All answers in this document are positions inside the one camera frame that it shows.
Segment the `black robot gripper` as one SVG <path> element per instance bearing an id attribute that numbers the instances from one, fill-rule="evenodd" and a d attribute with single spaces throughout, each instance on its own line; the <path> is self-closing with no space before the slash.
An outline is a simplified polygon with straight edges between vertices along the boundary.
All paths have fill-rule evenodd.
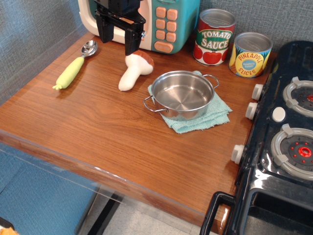
<path id="1" fill-rule="evenodd" d="M 139 13 L 139 0 L 96 0 L 96 23 L 101 41 L 113 40 L 114 27 L 125 31 L 125 55 L 131 55 L 140 47 L 145 37 L 145 18 Z"/>

